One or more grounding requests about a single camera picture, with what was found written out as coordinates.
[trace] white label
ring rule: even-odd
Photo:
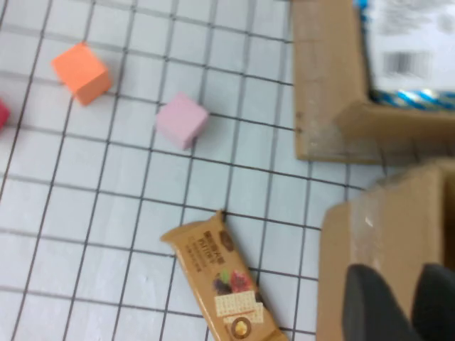
[[[455,91],[455,0],[369,0],[366,16],[374,89]]]

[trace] snack bar wrapper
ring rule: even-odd
[[[455,1],[355,0],[372,100],[427,111],[455,110]]]
[[[176,251],[217,341],[287,341],[262,301],[222,220],[177,227],[161,237]]]

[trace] cardboard box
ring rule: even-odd
[[[406,140],[453,141],[455,115],[372,103],[353,0],[293,0],[296,154],[380,163]]]
[[[317,341],[343,341],[346,269],[378,270],[409,317],[423,264],[455,270],[455,161],[415,168],[326,213],[321,233]]]

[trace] black object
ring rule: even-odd
[[[422,341],[382,276],[364,265],[348,268],[343,334],[345,341]]]
[[[414,329],[425,341],[455,341],[455,273],[443,266],[424,267],[412,309]]]

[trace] foam cube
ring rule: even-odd
[[[177,147],[187,149],[207,120],[207,110],[179,93],[156,115],[155,127]]]
[[[9,117],[9,110],[0,99],[0,128],[6,123]]]
[[[58,56],[52,66],[82,105],[91,103],[111,87],[107,67],[84,43]]]

